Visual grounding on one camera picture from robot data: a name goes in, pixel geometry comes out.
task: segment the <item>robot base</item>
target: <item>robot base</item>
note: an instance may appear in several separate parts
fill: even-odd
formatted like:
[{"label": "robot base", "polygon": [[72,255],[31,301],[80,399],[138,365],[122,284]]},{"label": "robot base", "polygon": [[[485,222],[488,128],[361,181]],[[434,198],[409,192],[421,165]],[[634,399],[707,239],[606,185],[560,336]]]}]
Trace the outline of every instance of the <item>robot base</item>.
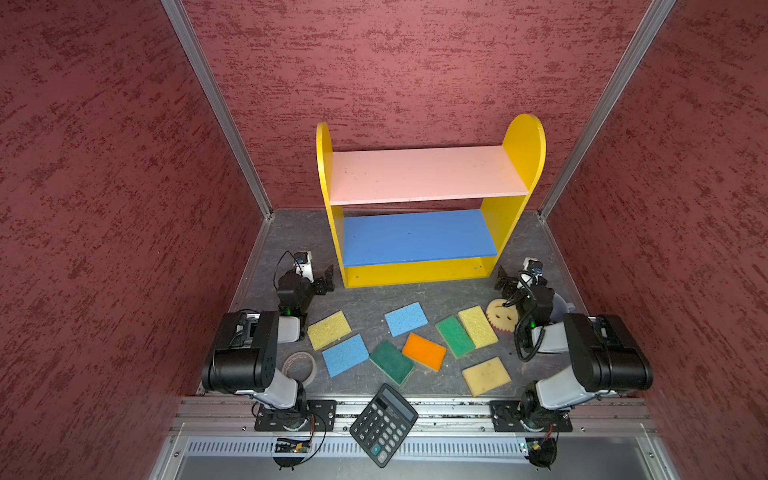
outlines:
[{"label": "robot base", "polygon": [[[317,417],[322,417],[326,423],[328,432],[333,430],[336,420],[336,400],[307,400],[307,412],[315,415],[315,431],[324,430],[323,422]],[[310,423],[304,422],[295,412],[287,410],[259,409],[253,429],[257,432],[308,432]]]},{"label": "robot base", "polygon": [[[491,407],[491,420],[495,432],[530,433],[543,432],[546,429],[531,428],[523,424],[518,406],[518,400],[492,400],[488,403]],[[571,420],[566,412],[552,412],[552,424],[555,432],[569,433],[574,431]]]}]

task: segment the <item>mounting plate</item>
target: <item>mounting plate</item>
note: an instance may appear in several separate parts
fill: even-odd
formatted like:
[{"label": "mounting plate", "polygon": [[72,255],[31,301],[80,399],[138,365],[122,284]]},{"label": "mounting plate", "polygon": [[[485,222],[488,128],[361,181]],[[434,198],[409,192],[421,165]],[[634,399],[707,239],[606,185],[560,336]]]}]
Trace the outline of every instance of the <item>mounting plate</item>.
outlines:
[{"label": "mounting plate", "polygon": [[[495,432],[538,433],[537,431],[525,428],[520,420],[512,418],[512,413],[517,412],[519,403],[518,400],[492,400],[488,402],[488,406],[491,408],[491,420],[493,421]],[[567,412],[557,415],[553,430],[562,433],[574,431]]]},{"label": "mounting plate", "polygon": [[[336,400],[307,400],[307,409],[310,413],[315,414],[315,430],[322,432],[327,429],[328,432],[333,430],[333,424],[336,421]],[[318,420],[317,417],[322,417],[325,421],[325,428],[323,422]],[[291,433],[291,432],[308,432],[310,430],[310,423],[305,422],[304,425],[297,430],[289,430],[286,425],[293,422],[293,418],[286,414],[283,410],[269,410],[259,409],[259,413],[256,416],[256,421],[253,424],[253,430],[256,432],[278,432],[278,433]]]}]

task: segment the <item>green sponge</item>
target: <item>green sponge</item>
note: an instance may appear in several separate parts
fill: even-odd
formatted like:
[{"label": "green sponge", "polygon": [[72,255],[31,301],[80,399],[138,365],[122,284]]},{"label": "green sponge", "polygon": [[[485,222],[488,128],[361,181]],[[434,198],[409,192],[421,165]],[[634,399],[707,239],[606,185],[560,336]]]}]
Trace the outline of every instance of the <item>green sponge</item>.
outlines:
[{"label": "green sponge", "polygon": [[448,343],[451,353],[457,359],[462,358],[475,349],[472,339],[469,338],[467,332],[464,331],[464,328],[453,315],[441,322],[437,322],[437,331],[440,332],[442,338]]},{"label": "green sponge", "polygon": [[402,385],[413,370],[413,360],[400,353],[388,340],[381,342],[369,358],[398,385]]}]

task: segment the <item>calculator display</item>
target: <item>calculator display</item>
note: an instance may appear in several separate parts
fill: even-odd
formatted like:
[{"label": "calculator display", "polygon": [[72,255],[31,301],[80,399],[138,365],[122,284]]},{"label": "calculator display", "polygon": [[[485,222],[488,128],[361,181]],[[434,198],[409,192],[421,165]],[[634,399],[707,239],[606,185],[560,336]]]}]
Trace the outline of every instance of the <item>calculator display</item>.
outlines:
[{"label": "calculator display", "polygon": [[384,398],[389,400],[409,422],[413,420],[413,414],[395,397],[388,389],[384,389]]}]

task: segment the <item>tape roll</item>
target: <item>tape roll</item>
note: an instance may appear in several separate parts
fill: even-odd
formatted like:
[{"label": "tape roll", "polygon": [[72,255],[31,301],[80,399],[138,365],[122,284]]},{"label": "tape roll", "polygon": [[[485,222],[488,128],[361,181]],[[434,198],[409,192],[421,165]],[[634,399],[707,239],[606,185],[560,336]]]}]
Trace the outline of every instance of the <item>tape roll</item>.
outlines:
[{"label": "tape roll", "polygon": [[[288,375],[288,369],[290,369],[295,361],[301,358],[310,359],[310,362],[312,363],[312,371],[304,380],[294,379],[292,376]],[[301,382],[305,387],[307,387],[315,379],[315,375],[317,375],[317,362],[315,362],[315,357],[313,357],[309,352],[296,352],[286,359],[286,362],[283,364],[283,368],[280,371],[289,379],[294,379],[297,382]]]}]

